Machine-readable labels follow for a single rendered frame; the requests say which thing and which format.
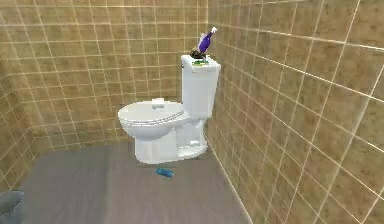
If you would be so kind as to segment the white toilet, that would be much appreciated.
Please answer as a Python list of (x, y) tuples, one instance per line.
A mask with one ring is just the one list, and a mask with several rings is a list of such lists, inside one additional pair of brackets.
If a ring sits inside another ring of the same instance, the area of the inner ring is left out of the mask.
[(161, 164), (195, 158), (207, 150), (206, 121), (212, 117), (221, 65), (206, 57), (206, 66), (192, 66), (189, 55), (181, 57), (182, 101), (164, 99), (163, 108), (153, 109), (151, 100), (119, 109), (118, 119), (134, 139), (136, 159)]

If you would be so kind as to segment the grey waste bin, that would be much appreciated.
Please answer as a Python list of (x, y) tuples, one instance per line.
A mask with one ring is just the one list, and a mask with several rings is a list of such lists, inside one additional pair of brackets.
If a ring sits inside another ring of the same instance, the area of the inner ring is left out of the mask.
[(0, 193), (0, 224), (22, 224), (24, 193), (6, 191)]

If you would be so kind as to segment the blue bottle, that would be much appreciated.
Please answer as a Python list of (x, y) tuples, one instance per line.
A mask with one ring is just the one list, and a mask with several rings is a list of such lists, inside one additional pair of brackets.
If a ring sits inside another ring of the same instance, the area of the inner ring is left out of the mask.
[(174, 172), (172, 170), (165, 169), (165, 168), (158, 168), (156, 170), (156, 173), (158, 175), (161, 175), (161, 176), (164, 176), (164, 177), (167, 177), (167, 178), (172, 178), (174, 176)]

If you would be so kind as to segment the purple spray bottle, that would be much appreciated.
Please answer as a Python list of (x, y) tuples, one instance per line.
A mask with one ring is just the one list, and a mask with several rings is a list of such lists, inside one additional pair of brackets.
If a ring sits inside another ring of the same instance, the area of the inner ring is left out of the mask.
[(210, 46), (211, 37), (217, 32), (216, 27), (212, 27), (208, 33), (202, 33), (198, 43), (198, 50), (201, 53), (205, 53)]

